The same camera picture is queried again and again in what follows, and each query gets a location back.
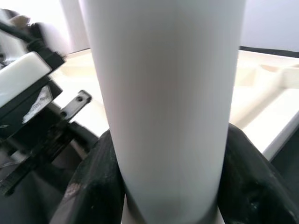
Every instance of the white wall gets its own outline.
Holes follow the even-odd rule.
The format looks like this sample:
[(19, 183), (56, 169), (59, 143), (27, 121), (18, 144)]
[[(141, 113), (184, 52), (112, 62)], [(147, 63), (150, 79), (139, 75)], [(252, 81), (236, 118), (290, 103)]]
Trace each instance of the white wall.
[(64, 15), (68, 21), (72, 52), (89, 48), (89, 42), (78, 0), (60, 0), (60, 2)]
[(241, 45), (299, 51), (299, 0), (247, 0)]
[[(64, 53), (89, 48), (78, 0), (1, 1), (44, 22), (50, 47)], [(299, 0), (247, 0), (241, 45), (299, 51)]]

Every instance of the metal plate with holes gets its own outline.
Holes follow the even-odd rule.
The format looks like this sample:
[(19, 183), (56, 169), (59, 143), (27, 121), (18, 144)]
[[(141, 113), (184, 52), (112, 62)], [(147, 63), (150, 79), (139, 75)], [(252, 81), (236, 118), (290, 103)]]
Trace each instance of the metal plate with holes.
[(92, 96), (81, 90), (78, 95), (61, 110), (61, 117), (65, 120), (72, 119), (86, 104), (92, 100)]

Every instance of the black cable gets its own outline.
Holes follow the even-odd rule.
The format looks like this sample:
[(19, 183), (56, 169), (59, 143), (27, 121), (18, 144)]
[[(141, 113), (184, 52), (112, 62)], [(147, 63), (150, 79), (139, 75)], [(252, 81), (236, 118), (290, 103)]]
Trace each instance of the black cable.
[(13, 35), (13, 36), (15, 36), (15, 37), (27, 42), (27, 43), (32, 42), (33, 40), (35, 40), (35, 38), (32, 38), (31, 36), (27, 35), (26, 33), (18, 30), (17, 28), (6, 25), (3, 22), (0, 22), (0, 30), (4, 31), (4, 32), (6, 32), (10, 35)]

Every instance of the white pipe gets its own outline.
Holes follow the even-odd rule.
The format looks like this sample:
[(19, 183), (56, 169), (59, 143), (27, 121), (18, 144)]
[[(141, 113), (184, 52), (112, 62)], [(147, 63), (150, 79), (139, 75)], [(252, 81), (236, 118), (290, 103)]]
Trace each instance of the white pipe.
[(215, 202), (244, 3), (80, 1), (117, 160), (146, 223), (196, 223)]

